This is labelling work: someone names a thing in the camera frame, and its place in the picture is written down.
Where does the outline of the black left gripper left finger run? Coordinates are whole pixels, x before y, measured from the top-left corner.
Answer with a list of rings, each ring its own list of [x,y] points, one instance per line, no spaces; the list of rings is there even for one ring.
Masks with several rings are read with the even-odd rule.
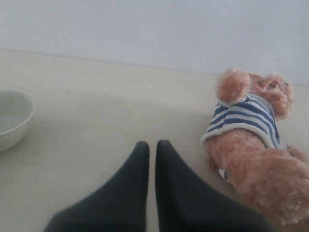
[[[94,193],[55,214],[46,232],[144,232],[149,146],[136,143],[122,167]]]

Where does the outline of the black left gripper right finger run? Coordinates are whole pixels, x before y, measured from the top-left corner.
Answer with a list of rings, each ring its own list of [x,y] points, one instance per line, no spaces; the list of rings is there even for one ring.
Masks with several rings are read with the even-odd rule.
[[[156,146],[155,191],[161,232],[271,232],[259,213],[204,182],[168,140]]]

